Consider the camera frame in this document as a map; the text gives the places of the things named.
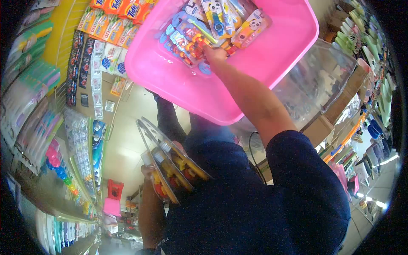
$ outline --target pink tray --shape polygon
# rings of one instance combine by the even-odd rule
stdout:
[[[189,68],[157,39],[186,0],[160,0],[140,27],[125,58],[128,76],[180,107],[218,125],[244,114],[221,80]],[[319,26],[307,0],[254,0],[273,21],[227,61],[272,89],[316,41]]]

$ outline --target person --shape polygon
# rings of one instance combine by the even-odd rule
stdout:
[[[224,50],[207,47],[204,54],[258,130],[274,186],[250,170],[228,127],[190,114],[186,136],[173,121],[173,104],[155,96],[158,128],[214,180],[196,187],[180,205],[170,204],[165,216],[145,178],[139,213],[144,249],[137,254],[336,253],[351,218],[339,179],[268,87],[228,64]]]
[[[106,230],[106,234],[108,238],[111,239],[112,234],[119,231],[118,221],[116,220],[116,216],[109,214],[109,213],[104,213],[103,221],[104,221],[104,229]]]

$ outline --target toy watch package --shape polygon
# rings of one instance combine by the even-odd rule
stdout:
[[[235,26],[227,0],[201,0],[211,32],[216,39],[234,36]]]
[[[159,198],[180,204],[194,186],[212,178],[149,120],[142,117],[136,124],[147,149],[141,157]],[[146,138],[155,146],[152,150]]]
[[[231,42],[238,48],[248,47],[252,41],[272,24],[272,20],[261,10],[255,10],[231,38]]]

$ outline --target electric cable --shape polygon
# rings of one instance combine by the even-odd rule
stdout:
[[[256,170],[257,170],[257,173],[258,173],[259,177],[261,178],[262,182],[266,185],[265,177],[264,177],[264,175],[262,174],[261,170],[259,169],[258,164],[257,164],[256,161],[255,161],[254,154],[252,153],[252,149],[251,149],[251,138],[252,138],[252,135],[253,135],[253,134],[259,134],[259,133],[258,133],[258,132],[252,132],[251,135],[249,136],[249,141],[248,141],[248,144],[249,144],[249,152],[251,153],[252,160],[253,160],[254,163],[255,163],[255,168],[256,168]]]

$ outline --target toothbrush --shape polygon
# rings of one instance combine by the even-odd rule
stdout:
[[[213,44],[217,44],[218,43],[218,40],[217,39],[215,39],[210,33],[208,33],[207,31],[205,31],[204,29],[202,29],[199,25],[197,25],[197,23],[194,21],[194,20],[192,20],[192,19],[187,19],[187,22],[188,23],[191,23],[191,24],[193,24],[194,26],[196,26],[197,28],[198,28],[198,30],[200,30],[201,31],[201,33],[203,33],[207,38],[208,38],[208,40],[210,41],[210,42],[212,42]]]
[[[229,16],[229,14],[227,13],[227,10],[225,9],[225,0],[224,1],[222,1],[222,16],[223,16],[223,18],[224,18],[224,22],[225,22],[225,30],[227,31],[227,34],[229,34],[229,35],[232,35],[232,33],[233,33],[233,29],[234,29],[234,25],[232,24],[232,22],[231,22],[231,19],[230,19],[230,16]]]

